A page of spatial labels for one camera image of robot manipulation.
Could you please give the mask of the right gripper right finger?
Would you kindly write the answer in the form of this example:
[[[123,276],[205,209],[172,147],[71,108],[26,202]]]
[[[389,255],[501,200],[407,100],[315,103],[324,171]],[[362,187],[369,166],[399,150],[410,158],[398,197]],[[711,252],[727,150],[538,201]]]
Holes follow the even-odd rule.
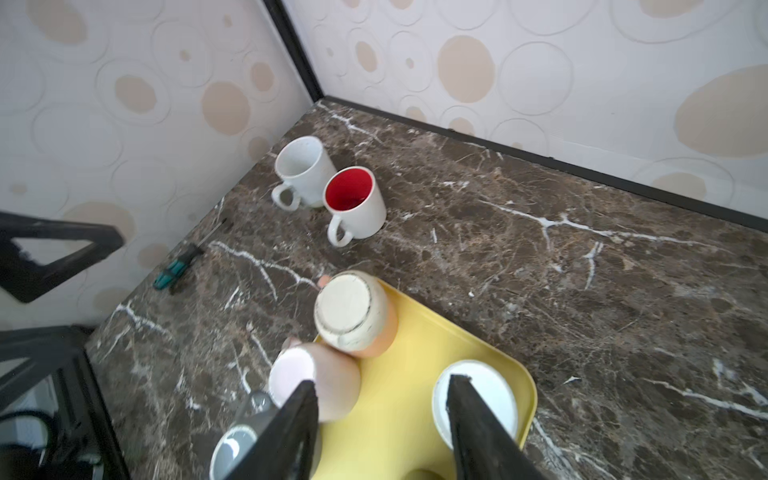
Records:
[[[542,479],[464,375],[452,375],[447,412],[457,479]]]

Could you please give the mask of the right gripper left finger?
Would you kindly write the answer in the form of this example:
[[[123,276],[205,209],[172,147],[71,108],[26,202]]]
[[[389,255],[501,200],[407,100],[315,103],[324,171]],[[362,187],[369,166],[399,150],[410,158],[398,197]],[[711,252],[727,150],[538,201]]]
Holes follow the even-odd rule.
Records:
[[[310,479],[319,452],[318,399],[314,383],[304,380],[226,479]]]

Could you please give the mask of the white mug red inside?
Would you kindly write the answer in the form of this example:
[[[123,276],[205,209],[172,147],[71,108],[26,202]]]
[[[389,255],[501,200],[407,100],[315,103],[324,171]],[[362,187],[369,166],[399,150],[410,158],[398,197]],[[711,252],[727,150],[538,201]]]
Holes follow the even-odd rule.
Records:
[[[332,214],[327,238],[337,248],[372,237],[386,221],[381,190],[366,167],[352,166],[336,173],[324,189],[323,201]]]

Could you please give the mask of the white speckled mug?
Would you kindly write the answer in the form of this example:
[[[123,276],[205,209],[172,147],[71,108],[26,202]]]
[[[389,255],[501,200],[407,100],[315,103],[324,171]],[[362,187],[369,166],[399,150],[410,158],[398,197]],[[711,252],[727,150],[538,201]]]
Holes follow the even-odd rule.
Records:
[[[324,190],[338,172],[321,140],[303,136],[291,141],[278,154],[275,172],[282,183],[271,193],[281,209],[296,211],[301,204],[324,206]]]

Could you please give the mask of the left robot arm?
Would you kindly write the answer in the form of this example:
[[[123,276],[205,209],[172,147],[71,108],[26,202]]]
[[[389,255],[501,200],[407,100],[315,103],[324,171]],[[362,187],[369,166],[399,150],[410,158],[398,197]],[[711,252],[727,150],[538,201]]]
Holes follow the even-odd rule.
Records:
[[[111,225],[1,214],[1,288],[30,304],[125,244]],[[1,334],[1,476],[127,479],[86,355],[92,328]]]

